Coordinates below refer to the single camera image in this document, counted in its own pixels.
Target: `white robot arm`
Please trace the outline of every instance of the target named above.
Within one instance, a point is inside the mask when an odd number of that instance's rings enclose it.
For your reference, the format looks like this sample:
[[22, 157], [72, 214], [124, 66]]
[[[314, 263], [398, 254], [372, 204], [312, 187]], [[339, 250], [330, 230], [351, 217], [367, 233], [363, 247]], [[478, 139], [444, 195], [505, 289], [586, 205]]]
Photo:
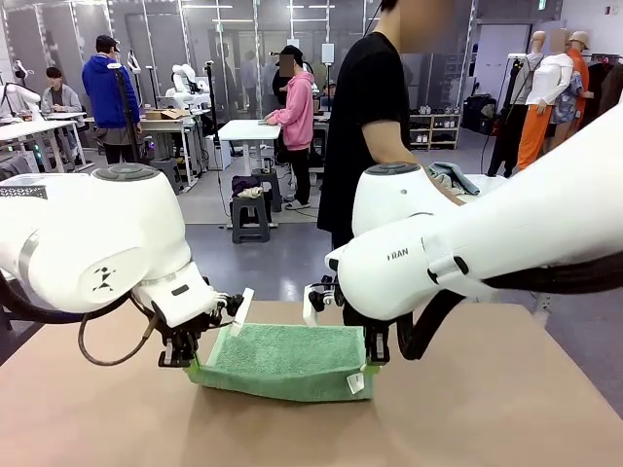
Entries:
[[[221, 325], [221, 310], [233, 316], [248, 306], [251, 291], [230, 297], [200, 274], [175, 194], [159, 171], [121, 164], [48, 183], [47, 199], [14, 196], [20, 188], [0, 197], [0, 268], [54, 308], [90, 313], [131, 291], [143, 312], [160, 320], [169, 349], [159, 364], [179, 367], [194, 358], [198, 333]], [[67, 251], [70, 238], [88, 241], [72, 240]], [[0, 305], [18, 312], [6, 300], [0, 293]]]
[[29, 90], [23, 86], [15, 83], [7, 83], [2, 87], [0, 92], [0, 102], [4, 103], [5, 100], [11, 99], [11, 96], [17, 96], [28, 107], [30, 116], [33, 121], [44, 120], [41, 116], [41, 110], [39, 109], [39, 102], [41, 102], [41, 96], [32, 90]]
[[[326, 258], [344, 298], [367, 318], [400, 322], [440, 293], [462, 300], [495, 288], [573, 294], [623, 285], [611, 270], [621, 269], [623, 256], [623, 159], [606, 137], [622, 120], [619, 105], [463, 206], [437, 192], [417, 165], [368, 170], [356, 194], [355, 239]], [[591, 170], [587, 158], [608, 170]], [[315, 292], [306, 303], [310, 323], [311, 305], [322, 309], [323, 299]]]
[[173, 83], [175, 93], [173, 98], [180, 108], [185, 109], [192, 103], [201, 103], [205, 99], [197, 100], [197, 94], [206, 94], [208, 86], [203, 81], [198, 81], [195, 70], [187, 63], [183, 65], [173, 65]]

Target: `orange outfit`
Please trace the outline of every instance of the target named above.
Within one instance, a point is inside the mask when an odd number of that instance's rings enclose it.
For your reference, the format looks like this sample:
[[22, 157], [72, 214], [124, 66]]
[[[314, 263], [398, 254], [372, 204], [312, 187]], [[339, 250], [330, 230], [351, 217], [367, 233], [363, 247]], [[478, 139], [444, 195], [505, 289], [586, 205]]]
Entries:
[[[573, 60], [573, 71], [579, 72], [582, 77], [582, 87], [584, 90], [588, 90], [590, 74], [588, 72], [588, 65], [582, 58], [582, 54], [580, 51], [576, 49], [569, 49], [567, 55], [571, 57]], [[577, 128], [579, 128], [582, 123], [582, 119], [584, 118], [584, 109], [586, 109], [586, 99], [584, 97], [577, 97], [577, 102], [575, 104], [576, 109], [580, 112], [580, 117], [575, 122]]]
[[519, 169], [524, 170], [531, 163], [536, 161], [538, 152], [545, 140], [547, 126], [552, 118], [553, 107], [548, 105], [543, 115], [537, 114], [538, 105], [531, 105], [528, 109], [524, 131], [522, 132], [522, 142], [519, 144]]

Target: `cardboard box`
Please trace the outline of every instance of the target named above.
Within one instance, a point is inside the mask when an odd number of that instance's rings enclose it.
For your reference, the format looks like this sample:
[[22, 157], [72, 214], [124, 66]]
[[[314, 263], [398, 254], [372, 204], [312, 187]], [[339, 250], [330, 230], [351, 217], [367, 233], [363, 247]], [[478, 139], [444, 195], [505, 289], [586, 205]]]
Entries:
[[191, 113], [188, 110], [180, 109], [148, 110], [145, 112], [147, 120], [178, 120], [189, 115]]

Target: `person in pink hoodie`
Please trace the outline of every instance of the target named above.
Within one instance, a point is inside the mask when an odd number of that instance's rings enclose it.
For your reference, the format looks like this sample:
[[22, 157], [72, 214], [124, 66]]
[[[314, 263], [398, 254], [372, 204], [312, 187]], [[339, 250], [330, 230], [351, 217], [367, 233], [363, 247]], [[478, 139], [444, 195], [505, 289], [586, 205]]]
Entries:
[[285, 197], [289, 210], [310, 207], [310, 165], [308, 151], [313, 138], [313, 74], [303, 69], [303, 53], [294, 46], [287, 46], [279, 56], [280, 71], [291, 68], [293, 77], [287, 85], [285, 109], [275, 110], [264, 119], [268, 125], [281, 125], [287, 160], [292, 164], [297, 189], [294, 196]]

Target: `black t-shirt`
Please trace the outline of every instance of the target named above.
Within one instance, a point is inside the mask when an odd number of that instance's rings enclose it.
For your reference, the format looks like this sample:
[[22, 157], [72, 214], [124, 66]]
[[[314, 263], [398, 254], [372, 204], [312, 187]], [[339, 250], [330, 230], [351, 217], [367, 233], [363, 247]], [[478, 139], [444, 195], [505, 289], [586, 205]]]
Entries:
[[376, 163], [362, 127], [372, 122], [400, 123], [409, 147], [409, 93], [400, 54], [379, 33], [359, 40], [348, 52], [338, 76], [329, 124], [318, 227], [351, 232], [352, 208], [361, 174]]

